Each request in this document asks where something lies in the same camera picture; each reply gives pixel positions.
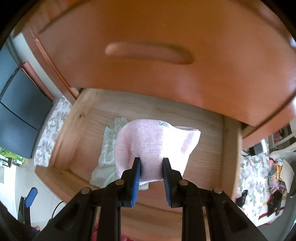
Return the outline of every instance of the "screw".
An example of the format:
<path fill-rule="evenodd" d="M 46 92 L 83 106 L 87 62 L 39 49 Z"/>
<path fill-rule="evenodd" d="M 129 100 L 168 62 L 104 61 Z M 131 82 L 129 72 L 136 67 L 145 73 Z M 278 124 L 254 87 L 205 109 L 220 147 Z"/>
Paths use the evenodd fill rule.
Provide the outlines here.
<path fill-rule="evenodd" d="M 215 187 L 215 188 L 214 188 L 214 192 L 220 194 L 220 193 L 222 193 L 222 188 L 220 188 L 220 187 Z"/>
<path fill-rule="evenodd" d="M 116 185 L 123 185 L 124 184 L 124 180 L 118 179 L 118 180 L 115 181 L 115 184 Z"/>
<path fill-rule="evenodd" d="M 81 193 L 82 194 L 87 194 L 87 193 L 89 193 L 90 192 L 90 188 L 82 188 L 81 189 Z"/>
<path fill-rule="evenodd" d="M 185 180 L 185 179 L 182 179 L 182 180 L 179 181 L 179 184 L 180 184 L 181 186 L 186 186 L 186 185 L 188 185 L 188 181 Z"/>

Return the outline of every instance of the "wooden drawer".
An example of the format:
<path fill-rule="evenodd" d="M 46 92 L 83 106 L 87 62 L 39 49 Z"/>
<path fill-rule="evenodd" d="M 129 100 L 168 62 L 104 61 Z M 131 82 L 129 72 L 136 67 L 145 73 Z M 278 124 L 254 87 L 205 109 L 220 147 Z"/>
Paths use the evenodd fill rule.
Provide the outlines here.
<path fill-rule="evenodd" d="M 104 130 L 116 117 L 126 117 L 128 121 L 157 119 L 199 129 L 200 141 L 189 157 L 183 177 L 200 188 L 219 186 L 234 196 L 242 143 L 239 121 L 181 102 L 88 89 L 64 123 L 50 160 L 52 168 L 36 168 L 40 178 L 60 198 L 69 201 L 84 185 L 89 185 L 98 165 Z M 178 240 L 181 212 L 181 208 L 168 207 L 162 181 L 150 183 L 147 191 L 139 191 L 133 209 L 122 210 L 122 233 L 136 240 Z"/>

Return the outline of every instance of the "drawer front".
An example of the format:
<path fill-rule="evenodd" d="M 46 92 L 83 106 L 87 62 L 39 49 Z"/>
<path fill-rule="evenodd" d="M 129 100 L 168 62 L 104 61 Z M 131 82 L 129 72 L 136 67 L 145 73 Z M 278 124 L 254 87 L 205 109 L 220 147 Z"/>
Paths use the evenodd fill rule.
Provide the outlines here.
<path fill-rule="evenodd" d="M 0 104 L 0 146 L 25 158 L 31 152 L 38 131 Z"/>
<path fill-rule="evenodd" d="M 8 52 L 7 47 L 4 45 L 0 51 L 0 93 L 16 68 L 17 63 L 14 61 Z"/>
<path fill-rule="evenodd" d="M 14 114 L 39 129 L 52 103 L 40 90 L 19 70 L 1 102 Z"/>

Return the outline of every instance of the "drawer handle cutout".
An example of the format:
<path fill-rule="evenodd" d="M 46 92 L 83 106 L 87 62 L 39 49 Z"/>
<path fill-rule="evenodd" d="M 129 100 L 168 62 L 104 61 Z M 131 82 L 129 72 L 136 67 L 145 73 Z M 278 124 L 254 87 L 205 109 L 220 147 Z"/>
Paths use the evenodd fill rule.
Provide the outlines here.
<path fill-rule="evenodd" d="M 179 45 L 157 42 L 112 42 L 105 53 L 110 57 L 147 59 L 172 64 L 192 64 L 193 54 Z"/>

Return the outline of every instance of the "drawer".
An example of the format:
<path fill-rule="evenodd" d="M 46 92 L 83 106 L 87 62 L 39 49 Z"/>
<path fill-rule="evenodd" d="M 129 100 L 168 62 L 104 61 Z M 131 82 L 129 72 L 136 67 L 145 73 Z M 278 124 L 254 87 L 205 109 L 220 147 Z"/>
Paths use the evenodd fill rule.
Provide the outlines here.
<path fill-rule="evenodd" d="M 7 47 L 4 45 L 0 51 L 0 93 L 16 68 L 17 63 L 14 61 Z"/>
<path fill-rule="evenodd" d="M 0 146 L 25 158 L 31 152 L 38 131 L 0 104 Z"/>
<path fill-rule="evenodd" d="M 40 128 L 52 105 L 22 70 L 14 76 L 1 102 L 36 129 Z"/>
<path fill-rule="evenodd" d="M 116 117 L 157 119 L 199 129 L 200 140 L 183 178 L 204 189 L 222 187 L 234 198 L 242 144 L 239 121 L 172 100 L 95 89 L 84 90 L 73 105 L 56 141 L 51 168 L 36 169 L 57 196 L 69 201 L 89 184 L 98 165 L 104 130 Z M 122 209 L 122 233 L 135 240 L 178 240 L 181 212 L 181 208 L 168 207 L 162 181 L 150 183 L 147 191 L 139 191 L 134 208 Z"/>

